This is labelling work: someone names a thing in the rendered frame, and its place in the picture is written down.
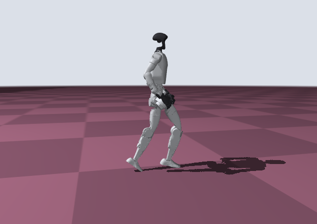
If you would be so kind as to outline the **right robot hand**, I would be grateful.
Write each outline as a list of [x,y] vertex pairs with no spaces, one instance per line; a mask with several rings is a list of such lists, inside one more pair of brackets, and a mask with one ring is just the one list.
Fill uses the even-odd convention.
[[162,93],[161,96],[156,94],[156,96],[159,99],[162,99],[163,103],[167,106],[167,109],[169,109],[171,107],[172,101],[171,101],[171,98],[169,96],[164,95],[164,93]]

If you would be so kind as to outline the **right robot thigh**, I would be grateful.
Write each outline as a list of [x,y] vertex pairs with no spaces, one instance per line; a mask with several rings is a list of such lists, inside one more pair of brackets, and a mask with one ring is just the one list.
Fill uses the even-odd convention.
[[173,129],[178,128],[180,129],[181,132],[181,121],[180,121],[180,117],[178,115],[178,112],[176,110],[176,108],[174,107],[173,104],[171,104],[171,107],[169,109],[167,109],[167,106],[163,103],[162,99],[156,98],[156,105],[160,110],[164,110],[165,114],[167,115],[167,117],[169,118],[169,120],[174,123],[174,126],[171,128],[170,132],[172,134]]

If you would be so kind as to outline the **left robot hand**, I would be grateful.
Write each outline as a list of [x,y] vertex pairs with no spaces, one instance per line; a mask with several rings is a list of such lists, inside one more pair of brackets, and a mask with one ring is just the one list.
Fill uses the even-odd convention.
[[174,102],[175,102],[174,95],[170,94],[166,89],[165,89],[165,91],[166,91],[165,95],[169,96],[171,98],[172,104],[174,104]]

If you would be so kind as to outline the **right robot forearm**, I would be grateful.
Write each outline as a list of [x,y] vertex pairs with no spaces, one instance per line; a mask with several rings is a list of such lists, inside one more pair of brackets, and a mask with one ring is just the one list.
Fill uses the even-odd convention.
[[149,86],[149,88],[151,89],[151,92],[153,94],[158,94],[158,95],[162,95],[162,91],[158,89],[158,87],[156,87],[155,83],[154,83],[154,80],[152,78],[152,75],[151,73],[147,72],[145,74],[145,79],[146,79],[146,82],[147,82],[147,85]]

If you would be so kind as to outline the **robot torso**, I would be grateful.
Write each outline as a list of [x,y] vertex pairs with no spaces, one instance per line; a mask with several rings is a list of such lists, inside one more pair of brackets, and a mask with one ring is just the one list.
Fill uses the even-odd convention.
[[[166,58],[165,54],[161,53],[161,51],[159,51],[159,50],[157,50],[157,52],[155,52],[155,53],[162,55],[162,59],[156,65],[154,70],[152,70],[152,78],[154,80],[154,83],[157,85],[158,89],[162,91],[163,87],[161,87],[160,84],[165,84],[165,82],[166,82],[166,73],[167,73],[168,63],[167,63],[167,58]],[[156,106],[156,101],[155,101],[156,98],[157,98],[157,96],[155,94],[151,93],[150,100],[151,100],[151,103],[155,106]]]

